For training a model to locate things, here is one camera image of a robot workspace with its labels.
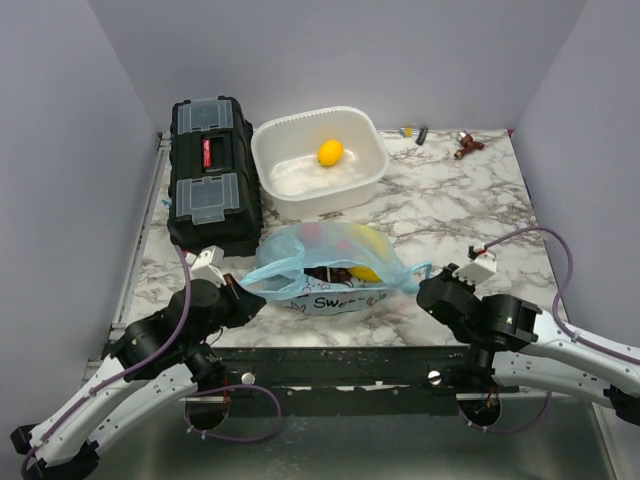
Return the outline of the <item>blue printed plastic bag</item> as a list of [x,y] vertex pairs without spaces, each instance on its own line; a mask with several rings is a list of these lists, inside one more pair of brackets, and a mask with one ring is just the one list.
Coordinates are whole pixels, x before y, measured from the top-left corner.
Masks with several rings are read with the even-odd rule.
[[[382,279],[326,283],[304,274],[318,266],[367,266]],[[368,309],[396,294],[414,295],[417,278],[432,265],[405,264],[389,237],[369,226],[344,222],[304,222],[281,228],[257,249],[255,268],[240,281],[268,302],[306,315],[328,316]]]

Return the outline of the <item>yellow fake banana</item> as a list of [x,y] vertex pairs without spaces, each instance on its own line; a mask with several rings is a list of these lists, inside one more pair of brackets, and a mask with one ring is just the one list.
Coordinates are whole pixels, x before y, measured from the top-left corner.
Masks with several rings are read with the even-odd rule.
[[352,278],[356,278],[365,283],[381,283],[382,279],[379,275],[370,267],[367,266],[353,266],[348,268]]

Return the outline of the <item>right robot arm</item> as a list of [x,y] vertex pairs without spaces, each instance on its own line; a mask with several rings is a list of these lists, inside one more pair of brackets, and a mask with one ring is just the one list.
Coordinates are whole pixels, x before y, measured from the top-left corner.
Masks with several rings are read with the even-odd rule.
[[465,269],[451,264],[419,284],[416,301],[467,345],[445,384],[480,392],[533,387],[583,397],[639,422],[639,350],[567,325],[509,294],[479,298]]

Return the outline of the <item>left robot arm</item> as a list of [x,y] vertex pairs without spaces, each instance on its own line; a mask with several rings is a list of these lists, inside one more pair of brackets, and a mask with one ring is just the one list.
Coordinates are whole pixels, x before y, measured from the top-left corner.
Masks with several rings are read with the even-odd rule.
[[102,449],[159,407],[223,387],[225,368],[207,338],[245,326],[265,304],[230,275],[220,285],[187,281],[166,307],[126,327],[63,407],[12,432],[22,478],[84,479]]

